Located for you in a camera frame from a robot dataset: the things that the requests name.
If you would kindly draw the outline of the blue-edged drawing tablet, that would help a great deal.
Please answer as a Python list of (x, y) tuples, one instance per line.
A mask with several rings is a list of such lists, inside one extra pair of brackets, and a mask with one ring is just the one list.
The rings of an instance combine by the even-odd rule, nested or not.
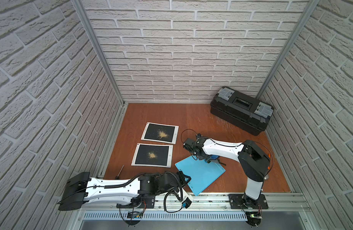
[(194, 160), (192, 156), (175, 164), (179, 171), (191, 177), (188, 186), (195, 196), (202, 193), (216, 181), (225, 169), (219, 163), (206, 163), (204, 160)]

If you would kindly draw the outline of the white drawing tablet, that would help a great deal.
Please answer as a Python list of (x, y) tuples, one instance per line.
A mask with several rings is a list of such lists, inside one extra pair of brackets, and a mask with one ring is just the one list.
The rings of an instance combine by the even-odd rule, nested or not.
[(141, 140), (176, 144), (179, 126), (147, 122)]
[(173, 145), (138, 143), (131, 166), (171, 168)]

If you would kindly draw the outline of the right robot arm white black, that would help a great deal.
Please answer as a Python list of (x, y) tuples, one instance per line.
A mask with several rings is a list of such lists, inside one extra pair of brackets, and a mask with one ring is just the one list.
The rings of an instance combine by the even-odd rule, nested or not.
[(258, 143), (252, 140), (231, 143), (200, 136), (196, 140), (187, 138), (183, 148), (198, 160), (218, 161), (223, 157), (240, 163), (247, 177), (245, 197), (252, 201), (259, 199), (265, 177), (274, 165), (272, 154), (266, 154)]

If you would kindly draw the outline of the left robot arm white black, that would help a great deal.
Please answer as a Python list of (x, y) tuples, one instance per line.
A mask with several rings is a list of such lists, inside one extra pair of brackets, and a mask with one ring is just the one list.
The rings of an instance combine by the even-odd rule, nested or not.
[(174, 195), (187, 209), (193, 201), (184, 187), (191, 177), (182, 171), (172, 173), (140, 173), (128, 180), (104, 180), (90, 177), (82, 172), (67, 180), (61, 201), (60, 211), (77, 210), (84, 204), (110, 203), (119, 209), (153, 208), (158, 195)]

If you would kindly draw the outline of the black toolbox grey latches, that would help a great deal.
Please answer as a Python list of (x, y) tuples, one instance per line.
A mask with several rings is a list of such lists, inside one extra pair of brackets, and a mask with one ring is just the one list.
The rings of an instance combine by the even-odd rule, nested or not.
[(257, 136), (267, 129), (274, 107), (256, 98), (222, 87), (210, 103), (211, 113)]

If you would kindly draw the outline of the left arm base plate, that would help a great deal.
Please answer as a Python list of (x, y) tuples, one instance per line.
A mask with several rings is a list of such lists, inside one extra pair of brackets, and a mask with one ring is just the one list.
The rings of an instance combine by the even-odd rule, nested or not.
[(155, 195), (138, 195), (135, 198), (131, 199), (131, 202), (127, 205), (120, 205), (117, 204), (116, 208), (118, 209), (153, 209), (154, 208), (154, 202), (155, 202)]

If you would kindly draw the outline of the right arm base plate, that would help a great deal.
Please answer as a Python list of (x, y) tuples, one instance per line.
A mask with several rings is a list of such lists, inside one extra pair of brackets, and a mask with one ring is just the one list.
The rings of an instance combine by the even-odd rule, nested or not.
[(268, 209), (268, 203), (263, 194), (260, 194), (257, 200), (246, 194), (229, 194), (228, 198), (231, 209)]

